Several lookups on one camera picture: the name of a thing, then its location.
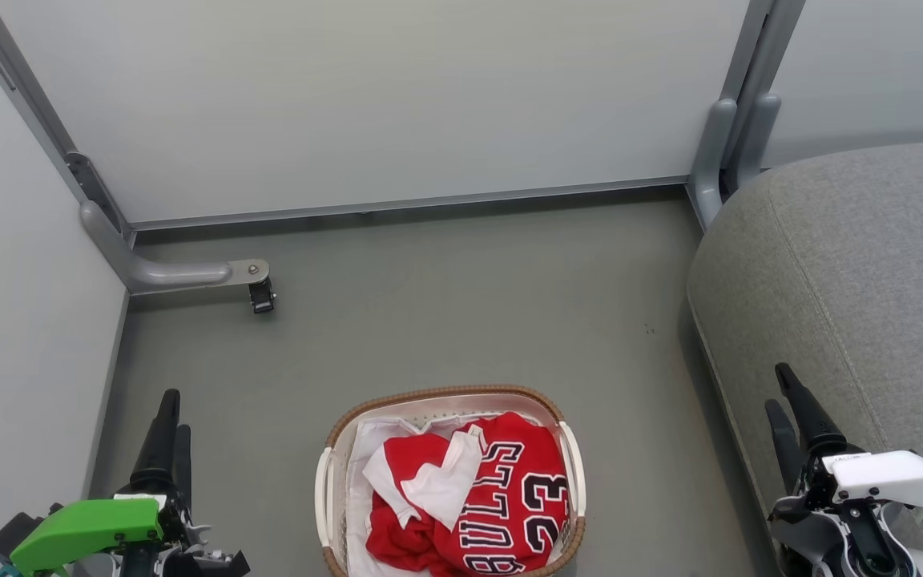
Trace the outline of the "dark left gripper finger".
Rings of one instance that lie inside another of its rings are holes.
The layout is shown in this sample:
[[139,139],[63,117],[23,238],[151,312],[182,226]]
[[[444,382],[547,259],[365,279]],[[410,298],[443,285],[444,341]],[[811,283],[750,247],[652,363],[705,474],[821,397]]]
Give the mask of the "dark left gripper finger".
[[191,427],[179,425],[175,431],[175,488],[187,514],[193,506],[193,465],[191,464]]
[[173,467],[180,398],[177,389],[164,392],[129,476],[129,489],[143,493],[164,493],[175,485]]

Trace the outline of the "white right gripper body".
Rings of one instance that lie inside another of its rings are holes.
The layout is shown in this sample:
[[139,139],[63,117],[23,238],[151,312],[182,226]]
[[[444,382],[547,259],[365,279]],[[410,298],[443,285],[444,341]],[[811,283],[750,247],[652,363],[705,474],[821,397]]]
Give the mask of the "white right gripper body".
[[912,450],[861,452],[817,458],[805,482],[807,506],[857,509],[896,503],[923,519],[923,456]]

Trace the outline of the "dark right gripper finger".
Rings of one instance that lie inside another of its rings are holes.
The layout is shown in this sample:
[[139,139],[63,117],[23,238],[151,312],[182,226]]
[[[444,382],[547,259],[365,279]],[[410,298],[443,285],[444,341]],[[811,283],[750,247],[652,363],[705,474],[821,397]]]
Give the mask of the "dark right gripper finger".
[[772,431],[772,443],[776,453],[781,482],[788,495],[797,493],[797,485],[805,464],[805,456],[790,417],[776,399],[764,403],[767,420]]
[[796,420],[794,428],[806,458],[860,453],[860,448],[847,442],[827,410],[803,385],[790,365],[776,364],[776,379]]

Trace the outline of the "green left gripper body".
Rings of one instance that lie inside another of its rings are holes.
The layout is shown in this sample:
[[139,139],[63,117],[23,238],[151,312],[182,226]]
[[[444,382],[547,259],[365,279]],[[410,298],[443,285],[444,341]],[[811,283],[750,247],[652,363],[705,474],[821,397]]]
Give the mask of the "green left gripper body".
[[116,495],[63,506],[10,554],[22,575],[62,575],[69,565],[109,555],[115,575],[162,575],[173,555],[202,554],[208,525],[194,525],[179,497]]

